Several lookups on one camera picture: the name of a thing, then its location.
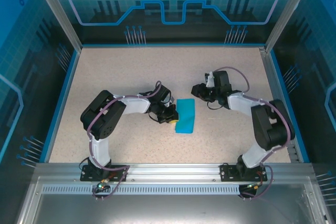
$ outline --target speckled beige tabletop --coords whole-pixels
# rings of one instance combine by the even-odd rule
[[[153,90],[161,80],[175,99],[195,98],[193,85],[204,73],[222,66],[241,70],[250,81],[250,96],[272,99],[258,48],[155,47],[84,48],[71,85],[50,162],[80,162],[89,155],[88,137],[80,115],[104,89],[113,94]],[[244,90],[244,79],[228,71],[233,89]],[[115,163],[235,163],[255,142],[252,120],[227,109],[209,110],[195,98],[192,134],[176,134],[174,124],[158,124],[147,114],[121,117],[109,137]],[[269,162],[290,162],[287,150]]]

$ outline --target blue enclosure wall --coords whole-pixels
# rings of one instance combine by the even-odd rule
[[[84,44],[241,44],[266,42],[287,0],[60,2]]]
[[[14,223],[74,50],[45,0],[0,10],[0,222]]]
[[[273,56],[310,161],[336,172],[336,0],[301,0]]]

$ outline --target blue cloth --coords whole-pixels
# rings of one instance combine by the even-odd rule
[[[193,133],[195,122],[195,99],[178,99],[176,110],[179,114],[176,133]]]

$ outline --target vented metal strip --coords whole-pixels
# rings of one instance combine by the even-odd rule
[[[44,185],[43,194],[90,195],[95,185]],[[115,185],[101,195],[108,194]],[[116,195],[238,195],[239,185],[121,185]]]
[[[290,144],[287,146],[288,155],[290,158],[291,163],[299,163],[298,152],[296,150],[295,144],[293,140],[290,141]]]

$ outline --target white robotic arm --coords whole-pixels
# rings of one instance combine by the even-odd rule
[[[122,115],[131,113],[154,113],[157,116],[156,121],[159,123],[172,123],[179,119],[170,90],[161,85],[156,95],[150,98],[144,98],[148,93],[152,92],[154,91],[141,93],[133,97],[123,97],[121,95],[113,95],[107,90],[103,90],[85,109],[81,115],[81,121],[84,129],[87,130],[90,123],[106,104],[115,98],[123,97],[113,103],[106,113],[97,119],[91,128],[90,134],[93,136],[92,153],[94,158],[89,156],[89,159],[92,165],[100,169],[96,162],[104,167],[109,166],[111,163],[108,136],[113,132]]]
[[[238,158],[237,169],[240,176],[265,161],[271,152],[283,146],[287,140],[286,127],[279,116],[262,100],[252,100],[239,90],[232,90],[226,71],[205,74],[206,84],[195,85],[192,94],[206,102],[218,101],[219,105],[251,116],[256,143]],[[269,102],[284,116],[290,128],[290,139],[295,132],[290,123],[284,104],[280,100]]]

